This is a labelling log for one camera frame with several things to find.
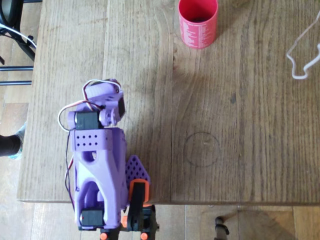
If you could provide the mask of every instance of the shoe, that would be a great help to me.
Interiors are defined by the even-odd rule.
[[[8,156],[10,159],[20,159],[22,155],[22,147],[24,143],[24,138],[25,138],[25,132],[26,132],[26,126],[27,122],[24,123],[24,125],[15,133],[15,135],[20,139],[21,145],[19,151],[11,156]]]

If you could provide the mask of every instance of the wooden tabletop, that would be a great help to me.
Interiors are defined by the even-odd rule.
[[[89,79],[116,78],[128,155],[151,177],[154,203],[316,205],[320,202],[320,64],[291,77],[286,51],[318,0],[221,0],[218,37],[180,38],[178,0],[46,0],[18,199],[68,202],[67,134],[58,111]],[[320,22],[292,55],[317,55]]]

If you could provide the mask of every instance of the black chair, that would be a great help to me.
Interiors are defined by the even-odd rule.
[[[41,3],[42,0],[0,0],[0,24],[20,32],[20,23],[24,3]],[[32,60],[35,60],[34,46],[30,41],[6,28],[0,26],[0,36],[6,36],[16,41],[19,47]],[[5,64],[5,60],[0,56],[0,63]],[[33,66],[2,66],[0,71],[32,71]],[[0,81],[1,85],[30,85],[31,81]]]

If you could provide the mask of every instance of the pink cylinder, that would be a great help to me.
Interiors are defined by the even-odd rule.
[[[216,39],[218,0],[180,0],[182,41],[191,48],[208,47]]]

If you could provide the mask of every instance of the floor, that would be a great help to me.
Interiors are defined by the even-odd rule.
[[[21,31],[37,37],[41,3],[25,4]],[[0,37],[7,65],[32,65],[16,43]],[[1,72],[0,81],[31,80],[32,72]],[[31,86],[0,87],[0,134],[14,134],[27,118]],[[0,157],[0,240],[91,240],[98,232],[79,232],[70,204],[16,200],[20,160]],[[320,240],[320,207],[158,205],[156,239],[213,240],[214,219],[226,218],[229,240]],[[121,233],[121,240],[138,240]]]

